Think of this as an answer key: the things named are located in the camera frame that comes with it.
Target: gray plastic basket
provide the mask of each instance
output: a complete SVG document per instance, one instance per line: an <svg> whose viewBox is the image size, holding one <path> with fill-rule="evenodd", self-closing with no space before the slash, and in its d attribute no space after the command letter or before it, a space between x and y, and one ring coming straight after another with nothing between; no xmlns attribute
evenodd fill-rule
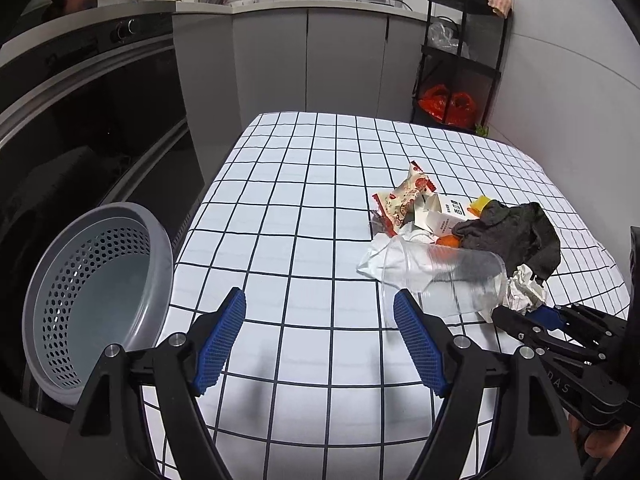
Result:
<svg viewBox="0 0 640 480"><path fill-rule="evenodd" d="M158 220L133 203L101 206L51 243L31 278L22 343L43 391L75 406L100 352L156 344L169 305L173 255Z"/></svg>

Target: silver screw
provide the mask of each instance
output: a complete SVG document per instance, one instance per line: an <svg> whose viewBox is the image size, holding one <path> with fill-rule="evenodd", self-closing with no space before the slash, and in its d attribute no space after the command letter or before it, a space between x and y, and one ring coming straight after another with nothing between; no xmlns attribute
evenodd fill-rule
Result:
<svg viewBox="0 0 640 480"><path fill-rule="evenodd" d="M110 344L107 348L104 349L104 354L107 357L116 357L118 352L120 351L120 345Z"/></svg>
<svg viewBox="0 0 640 480"><path fill-rule="evenodd" d="M176 332L175 334L171 334L169 336L169 345L171 346L182 346L184 342L187 341L187 336L185 336L182 332Z"/></svg>
<svg viewBox="0 0 640 480"><path fill-rule="evenodd" d="M453 344L458 348L469 348L471 346L471 339L463 335L457 335L453 338Z"/></svg>
<svg viewBox="0 0 640 480"><path fill-rule="evenodd" d="M528 346L521 346L520 347L520 355L522 357L524 357L525 359L533 359L535 352L529 348Z"/></svg>

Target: black cloth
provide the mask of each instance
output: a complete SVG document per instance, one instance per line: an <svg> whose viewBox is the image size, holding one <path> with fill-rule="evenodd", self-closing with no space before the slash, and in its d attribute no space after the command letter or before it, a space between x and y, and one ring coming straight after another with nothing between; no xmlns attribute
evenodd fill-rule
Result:
<svg viewBox="0 0 640 480"><path fill-rule="evenodd" d="M504 260L507 276L527 264L541 280L546 280L560 264L560 240L537 202L508 207L491 200L478 220L456 225L453 234L460 247L491 251Z"/></svg>

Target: snack wrapper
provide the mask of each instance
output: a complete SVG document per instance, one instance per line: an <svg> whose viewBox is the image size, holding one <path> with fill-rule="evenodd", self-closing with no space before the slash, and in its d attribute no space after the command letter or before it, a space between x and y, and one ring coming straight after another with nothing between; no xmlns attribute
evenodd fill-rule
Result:
<svg viewBox="0 0 640 480"><path fill-rule="evenodd" d="M385 225L386 233L393 237L402 227L404 217L414 208L416 197L422 193L429 196L436 191L433 182L420 166L412 160L409 164L409 175L400 186L392 192L379 192L373 196L380 208L380 217Z"/></svg>

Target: checkered tablecloth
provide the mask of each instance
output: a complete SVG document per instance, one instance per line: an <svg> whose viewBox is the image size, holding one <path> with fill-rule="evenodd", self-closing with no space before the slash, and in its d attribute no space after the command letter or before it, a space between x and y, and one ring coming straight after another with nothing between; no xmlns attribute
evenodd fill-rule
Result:
<svg viewBox="0 0 640 480"><path fill-rule="evenodd" d="M411 470L441 400L386 327L379 284L355 270L371 240L371 195L402 182L409 160L439 192L539 202L562 245L549 303L626 316L629 296L613 259L519 150L369 118L259 116L193 220L161 335L186 332L229 288L244 289L247 320L218 384L198 400L236 480L404 480ZM517 346L476 314L446 321L484 348ZM494 400L486 390L463 476L481 465ZM152 388L145 402L161 470L179 478Z"/></svg>

